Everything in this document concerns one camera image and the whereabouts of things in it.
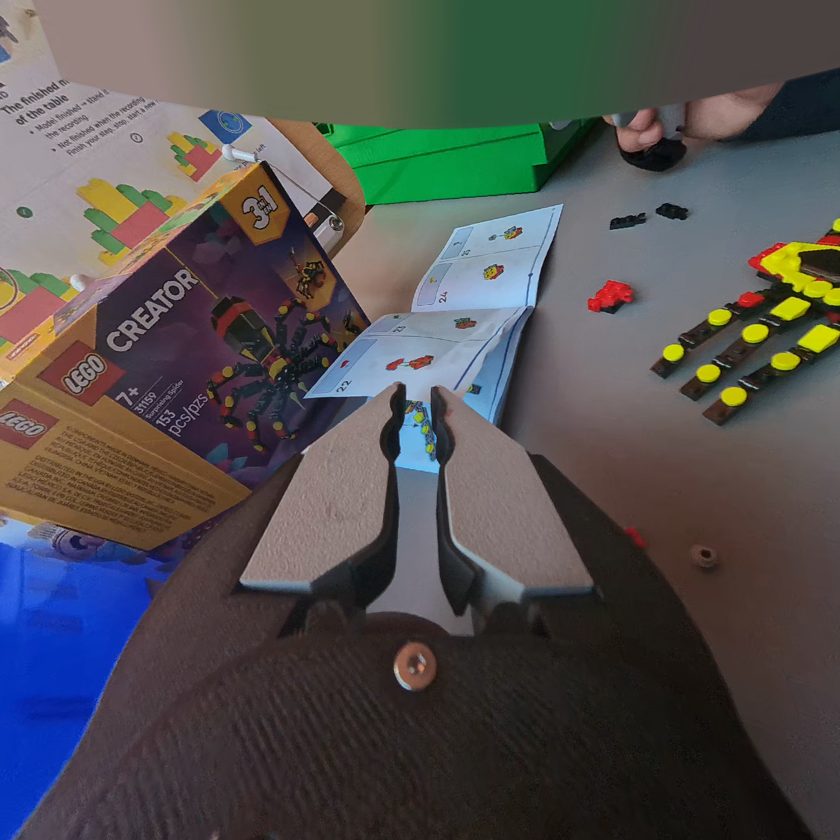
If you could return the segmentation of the printed instruction sheet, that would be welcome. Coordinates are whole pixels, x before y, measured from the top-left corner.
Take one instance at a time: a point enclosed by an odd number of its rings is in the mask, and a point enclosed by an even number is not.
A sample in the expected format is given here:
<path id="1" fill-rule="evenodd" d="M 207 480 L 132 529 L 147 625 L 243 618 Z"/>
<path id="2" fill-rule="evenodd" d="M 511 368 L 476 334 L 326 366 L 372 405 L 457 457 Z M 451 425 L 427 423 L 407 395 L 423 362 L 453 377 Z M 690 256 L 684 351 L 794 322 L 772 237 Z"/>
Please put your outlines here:
<path id="1" fill-rule="evenodd" d="M 102 277 L 227 172 L 222 145 L 256 153 L 338 213 L 335 191 L 267 119 L 60 78 L 34 2 L 1 2 L 1 351 Z M 278 175 L 303 216 L 314 201 Z"/>

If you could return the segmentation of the lego spider legs assembly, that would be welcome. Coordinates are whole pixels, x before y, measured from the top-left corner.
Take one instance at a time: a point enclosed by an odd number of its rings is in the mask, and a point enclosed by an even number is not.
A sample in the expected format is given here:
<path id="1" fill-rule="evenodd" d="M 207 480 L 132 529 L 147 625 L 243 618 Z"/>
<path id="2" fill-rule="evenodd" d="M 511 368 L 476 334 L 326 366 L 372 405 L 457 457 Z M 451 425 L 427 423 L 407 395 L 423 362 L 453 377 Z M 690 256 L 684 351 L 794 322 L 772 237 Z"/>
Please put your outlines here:
<path id="1" fill-rule="evenodd" d="M 650 367 L 657 377 L 667 379 L 703 344 L 732 325 L 739 326 L 737 338 L 697 367 L 679 388 L 681 395 L 697 402 L 775 336 L 807 325 L 790 348 L 773 353 L 755 371 L 720 390 L 703 412 L 703 417 L 718 427 L 742 413 L 759 394 L 838 349 L 838 218 L 816 241 L 776 243 L 752 257 L 749 265 L 766 288 L 744 292 L 735 301 L 711 310 L 704 320 L 666 345 Z"/>

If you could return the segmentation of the purple yellow lego box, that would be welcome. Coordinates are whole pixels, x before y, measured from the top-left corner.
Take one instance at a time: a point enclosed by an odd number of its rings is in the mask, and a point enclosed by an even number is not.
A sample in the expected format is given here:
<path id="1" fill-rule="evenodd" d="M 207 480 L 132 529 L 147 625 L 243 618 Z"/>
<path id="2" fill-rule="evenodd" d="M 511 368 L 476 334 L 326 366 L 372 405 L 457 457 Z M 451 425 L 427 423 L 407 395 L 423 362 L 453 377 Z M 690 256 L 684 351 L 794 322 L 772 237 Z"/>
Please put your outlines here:
<path id="1" fill-rule="evenodd" d="M 323 434 L 368 325 L 275 169 L 226 174 L 2 357 L 2 517 L 181 537 Z"/>

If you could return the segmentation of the wooden clipboard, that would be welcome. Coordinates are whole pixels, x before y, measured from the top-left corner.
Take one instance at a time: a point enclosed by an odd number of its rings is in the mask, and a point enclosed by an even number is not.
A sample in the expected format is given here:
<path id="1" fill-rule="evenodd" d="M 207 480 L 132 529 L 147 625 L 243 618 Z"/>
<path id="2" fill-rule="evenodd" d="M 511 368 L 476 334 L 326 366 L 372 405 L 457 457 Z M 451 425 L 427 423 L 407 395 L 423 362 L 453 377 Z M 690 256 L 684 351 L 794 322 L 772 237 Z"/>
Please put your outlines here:
<path id="1" fill-rule="evenodd" d="M 344 196 L 338 211 L 343 220 L 343 236 L 328 252 L 329 257 L 333 258 L 362 226 L 366 213 L 362 186 L 347 161 L 313 123 L 283 119 L 268 121 Z"/>

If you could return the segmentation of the metal clipboard clip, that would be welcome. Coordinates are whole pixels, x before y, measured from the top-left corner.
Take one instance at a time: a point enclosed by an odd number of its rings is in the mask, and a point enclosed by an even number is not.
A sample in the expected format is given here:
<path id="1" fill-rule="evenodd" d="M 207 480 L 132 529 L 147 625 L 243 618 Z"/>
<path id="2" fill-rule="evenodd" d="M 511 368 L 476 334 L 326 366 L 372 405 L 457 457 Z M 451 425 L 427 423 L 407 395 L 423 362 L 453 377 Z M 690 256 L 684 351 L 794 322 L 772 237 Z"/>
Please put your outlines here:
<path id="1" fill-rule="evenodd" d="M 222 145 L 222 155 L 227 161 L 239 161 L 248 164 L 264 163 L 263 159 L 259 158 L 256 153 L 249 153 L 235 148 L 230 143 Z M 308 189 L 296 182 L 291 176 L 283 173 L 277 169 L 273 164 L 269 164 L 269 168 L 275 173 L 286 178 L 289 183 L 293 184 L 300 192 L 307 194 L 314 201 L 314 208 L 304 217 L 307 225 L 315 234 L 316 239 L 321 247 L 328 252 L 334 253 L 338 245 L 341 244 L 345 226 L 342 218 L 334 212 L 324 201 L 317 199 L 315 195 L 311 194 Z"/>

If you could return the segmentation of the green plastic bin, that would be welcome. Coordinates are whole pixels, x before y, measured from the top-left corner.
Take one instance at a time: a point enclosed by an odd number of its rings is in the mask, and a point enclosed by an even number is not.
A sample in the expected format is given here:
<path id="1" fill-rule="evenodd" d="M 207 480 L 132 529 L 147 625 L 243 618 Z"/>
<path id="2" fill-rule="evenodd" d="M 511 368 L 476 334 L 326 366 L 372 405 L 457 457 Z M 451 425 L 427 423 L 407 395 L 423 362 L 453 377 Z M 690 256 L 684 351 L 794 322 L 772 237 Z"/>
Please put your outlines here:
<path id="1" fill-rule="evenodd" d="M 356 174 L 368 205 L 535 193 L 589 134 L 548 123 L 482 129 L 316 128 Z"/>

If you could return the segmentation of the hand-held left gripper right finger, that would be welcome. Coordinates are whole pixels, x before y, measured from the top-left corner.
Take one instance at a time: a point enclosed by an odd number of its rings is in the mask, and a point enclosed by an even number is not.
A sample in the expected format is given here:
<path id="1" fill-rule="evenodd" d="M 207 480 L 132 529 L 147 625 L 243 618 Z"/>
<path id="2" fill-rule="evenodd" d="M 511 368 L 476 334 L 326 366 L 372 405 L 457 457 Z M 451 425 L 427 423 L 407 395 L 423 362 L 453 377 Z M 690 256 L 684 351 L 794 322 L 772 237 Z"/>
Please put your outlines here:
<path id="1" fill-rule="evenodd" d="M 527 450 L 441 385 L 430 405 L 438 568 L 454 614 L 592 594 L 592 576 Z"/>

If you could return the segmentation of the lego instruction booklet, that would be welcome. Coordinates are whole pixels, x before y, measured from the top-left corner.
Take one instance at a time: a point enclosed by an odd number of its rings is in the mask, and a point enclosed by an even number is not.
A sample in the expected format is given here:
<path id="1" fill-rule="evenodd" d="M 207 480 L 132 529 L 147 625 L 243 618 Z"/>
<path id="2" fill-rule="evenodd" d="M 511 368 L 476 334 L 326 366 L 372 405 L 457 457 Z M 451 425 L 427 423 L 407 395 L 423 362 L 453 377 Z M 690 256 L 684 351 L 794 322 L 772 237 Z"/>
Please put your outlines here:
<path id="1" fill-rule="evenodd" d="M 308 401 L 406 388 L 397 467 L 438 472 L 433 386 L 499 424 L 520 337 L 562 214 L 555 205 L 459 227 L 427 270 L 410 311 L 364 329 L 306 394 Z"/>

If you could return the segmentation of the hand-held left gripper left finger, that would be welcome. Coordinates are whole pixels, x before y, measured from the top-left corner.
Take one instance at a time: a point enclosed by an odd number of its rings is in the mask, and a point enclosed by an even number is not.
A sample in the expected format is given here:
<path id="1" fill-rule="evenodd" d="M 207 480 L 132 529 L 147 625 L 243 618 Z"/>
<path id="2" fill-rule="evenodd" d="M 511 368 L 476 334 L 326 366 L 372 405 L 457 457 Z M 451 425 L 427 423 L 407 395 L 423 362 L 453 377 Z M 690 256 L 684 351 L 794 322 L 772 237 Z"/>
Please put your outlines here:
<path id="1" fill-rule="evenodd" d="M 311 444 L 240 584 L 363 611 L 392 582 L 403 386 L 388 385 Z"/>

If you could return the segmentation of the person's right hand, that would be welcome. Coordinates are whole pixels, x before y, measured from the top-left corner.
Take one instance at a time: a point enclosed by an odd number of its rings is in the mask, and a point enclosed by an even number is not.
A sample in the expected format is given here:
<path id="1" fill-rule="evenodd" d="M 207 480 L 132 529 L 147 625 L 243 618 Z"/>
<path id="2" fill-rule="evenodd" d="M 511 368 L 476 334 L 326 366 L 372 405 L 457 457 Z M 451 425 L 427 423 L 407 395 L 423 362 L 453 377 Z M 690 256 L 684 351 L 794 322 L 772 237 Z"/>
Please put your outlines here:
<path id="1" fill-rule="evenodd" d="M 726 140 L 746 130 L 784 86 L 784 81 L 688 101 L 683 122 L 684 137 L 689 140 Z M 613 117 L 604 120 L 615 127 L 621 151 L 645 151 L 663 139 L 664 124 L 656 108 L 640 109 L 626 126 L 618 127 Z"/>

